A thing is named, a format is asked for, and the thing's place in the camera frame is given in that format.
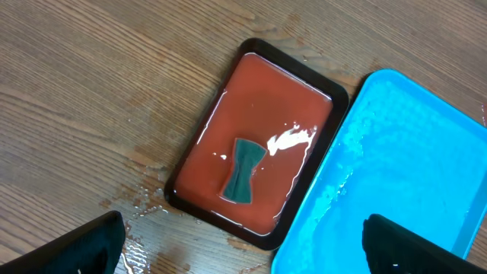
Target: black tray rim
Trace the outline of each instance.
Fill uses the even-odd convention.
[[[258,56],[263,57],[267,61],[275,64],[285,71],[295,75],[297,78],[304,81],[306,84],[317,89],[319,92],[330,97],[332,100],[333,108],[329,114],[328,120],[325,122],[323,129],[318,136],[318,140],[307,160],[307,163],[303,166],[301,175],[298,178],[293,191],[282,210],[281,217],[275,226],[274,230],[264,236],[256,234],[245,228],[242,228],[235,223],[228,221],[214,213],[208,212],[204,209],[199,208],[197,205],[193,205],[174,192],[174,184],[176,182],[177,176],[184,163],[186,162],[189,153],[196,144],[202,130],[205,127],[206,122],[212,114],[212,111],[216,107],[218,99],[224,92],[224,88],[227,86],[230,77],[233,75],[237,64],[241,58],[247,53],[255,53]],[[212,99],[212,102],[206,108],[202,118],[198,122],[193,137],[189,141],[183,155],[179,159],[176,167],[173,169],[169,179],[164,186],[164,197],[167,202],[198,219],[208,222],[210,225],[214,225],[230,234],[239,237],[240,239],[255,245],[256,247],[263,250],[274,250],[277,249],[285,239],[286,234],[291,227],[291,224],[296,216],[301,203],[306,196],[307,190],[320,166],[322,160],[324,159],[329,146],[331,145],[336,133],[342,121],[348,111],[350,104],[349,95],[347,94],[345,88],[341,85],[329,80],[323,75],[315,72],[313,69],[308,68],[306,65],[300,63],[298,60],[293,59],[289,55],[282,52],[280,49],[272,46],[264,40],[259,38],[250,38],[245,40],[240,45],[237,55],[231,62],[230,68],[227,70],[224,80],[220,83],[218,91]]]

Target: brown water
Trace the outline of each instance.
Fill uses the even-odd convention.
[[[332,107],[327,96],[279,67],[245,55],[180,171],[177,195],[254,233],[270,233]],[[252,202],[245,205],[218,195],[236,138],[268,149],[253,170]]]

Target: green cloth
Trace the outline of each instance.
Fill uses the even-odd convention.
[[[234,145],[233,170],[230,180],[224,189],[223,197],[233,202],[251,203],[252,190],[250,178],[253,169],[266,155],[267,150],[261,145],[246,140],[237,139]]]

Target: blue tray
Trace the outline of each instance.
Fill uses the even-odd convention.
[[[487,205],[487,129],[393,70],[364,83],[272,273],[370,273],[378,213],[465,258]]]

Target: wood grain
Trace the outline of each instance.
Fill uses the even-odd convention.
[[[268,273],[270,253],[161,195],[249,37],[350,94],[391,67],[485,119],[484,0],[4,0],[0,25],[0,263],[116,209],[117,273]],[[484,268],[486,222],[469,255]]]

